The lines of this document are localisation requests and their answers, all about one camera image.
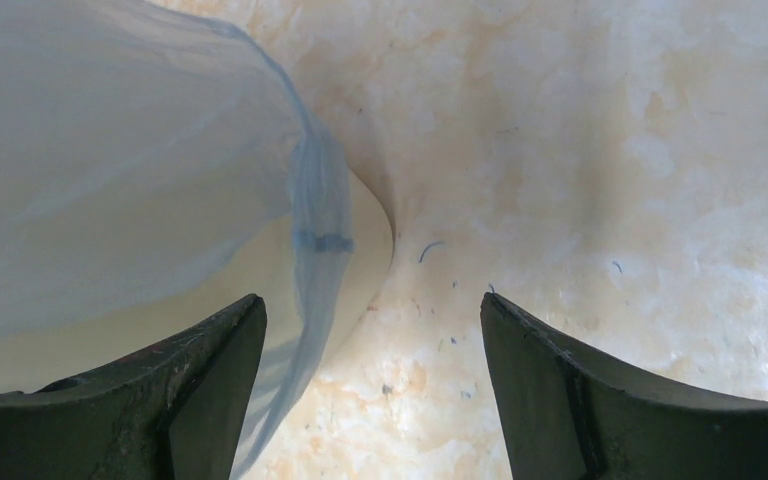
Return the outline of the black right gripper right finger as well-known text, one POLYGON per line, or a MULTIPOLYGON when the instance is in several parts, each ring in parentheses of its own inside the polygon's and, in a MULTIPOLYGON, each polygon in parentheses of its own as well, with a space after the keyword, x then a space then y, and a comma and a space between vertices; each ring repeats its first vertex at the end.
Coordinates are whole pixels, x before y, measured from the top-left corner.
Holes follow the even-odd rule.
POLYGON ((651 373, 504 297, 481 304, 516 479, 768 479, 768 402, 651 373))

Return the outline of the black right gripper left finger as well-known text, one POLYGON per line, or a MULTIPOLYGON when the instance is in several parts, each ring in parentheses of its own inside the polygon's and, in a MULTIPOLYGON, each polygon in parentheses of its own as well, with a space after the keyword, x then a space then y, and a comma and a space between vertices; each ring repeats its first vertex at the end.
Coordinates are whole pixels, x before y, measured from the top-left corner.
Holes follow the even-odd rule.
POLYGON ((267 327, 250 294, 34 393, 0 394, 0 479, 226 479, 267 327))

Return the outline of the beige plastic trash bin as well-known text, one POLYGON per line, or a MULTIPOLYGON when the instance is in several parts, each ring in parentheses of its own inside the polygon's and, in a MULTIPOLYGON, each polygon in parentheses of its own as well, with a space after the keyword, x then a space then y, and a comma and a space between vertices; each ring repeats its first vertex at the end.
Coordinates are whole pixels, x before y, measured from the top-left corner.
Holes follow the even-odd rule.
MULTIPOLYGON (((378 199, 350 178, 355 250, 338 293, 335 320, 326 333, 332 354, 365 314, 388 274, 392 230, 378 199)), ((291 219, 281 217, 247 242, 220 272, 198 288, 103 318, 0 339, 0 394, 43 387, 141 350, 183 331, 247 294, 267 309, 264 348, 274 349, 303 329, 297 311, 291 219)))

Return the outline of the light blue trash bag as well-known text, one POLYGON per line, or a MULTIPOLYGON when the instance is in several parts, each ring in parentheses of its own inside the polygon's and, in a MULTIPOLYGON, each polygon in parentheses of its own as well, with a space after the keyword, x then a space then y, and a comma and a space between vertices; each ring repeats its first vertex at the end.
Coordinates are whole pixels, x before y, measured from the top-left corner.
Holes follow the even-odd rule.
POLYGON ((0 338, 191 291, 278 218, 296 312, 268 329, 236 475, 332 330, 354 249, 343 149, 230 23, 148 1, 0 1, 0 338))

